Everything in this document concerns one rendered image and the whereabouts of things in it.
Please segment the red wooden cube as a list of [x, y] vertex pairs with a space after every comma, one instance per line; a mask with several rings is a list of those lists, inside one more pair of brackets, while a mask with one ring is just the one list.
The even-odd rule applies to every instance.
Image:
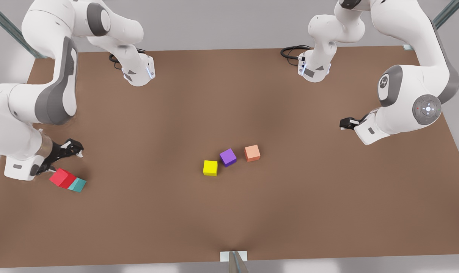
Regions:
[[56, 186], [60, 188], [65, 188], [68, 189], [72, 183], [76, 180], [76, 176], [73, 175], [72, 173], [58, 168], [56, 171], [51, 175], [49, 178], [49, 181], [54, 183]]

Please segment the teal blue wooden cube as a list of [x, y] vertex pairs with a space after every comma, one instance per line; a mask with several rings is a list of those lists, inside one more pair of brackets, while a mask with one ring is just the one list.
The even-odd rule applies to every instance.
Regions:
[[73, 183], [68, 187], [69, 190], [75, 192], [81, 192], [86, 184], [86, 181], [80, 178], [76, 178]]

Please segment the orange wooden cube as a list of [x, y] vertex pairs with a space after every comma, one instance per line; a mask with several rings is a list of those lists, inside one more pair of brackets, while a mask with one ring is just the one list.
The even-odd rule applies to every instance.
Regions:
[[245, 158], [247, 162], [259, 160], [261, 155], [258, 145], [247, 146], [244, 148]]

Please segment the purple wooden cube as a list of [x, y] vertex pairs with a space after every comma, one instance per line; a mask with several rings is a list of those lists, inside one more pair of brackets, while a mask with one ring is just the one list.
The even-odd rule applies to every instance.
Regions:
[[225, 167], [231, 166], [237, 161], [237, 157], [231, 148], [220, 153], [219, 156]]

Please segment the silver frame post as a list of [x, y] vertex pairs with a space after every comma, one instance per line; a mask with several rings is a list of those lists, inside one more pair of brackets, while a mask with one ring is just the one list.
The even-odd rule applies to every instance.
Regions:
[[228, 273], [249, 273], [247, 266], [241, 258], [239, 252], [229, 252], [228, 254]]
[[14, 38], [23, 48], [31, 53], [35, 58], [46, 58], [34, 50], [25, 41], [22, 32], [0, 11], [0, 27], [4, 29], [12, 38]]
[[458, 9], [459, 0], [450, 0], [443, 10], [434, 18], [433, 23], [435, 28], [439, 29]]

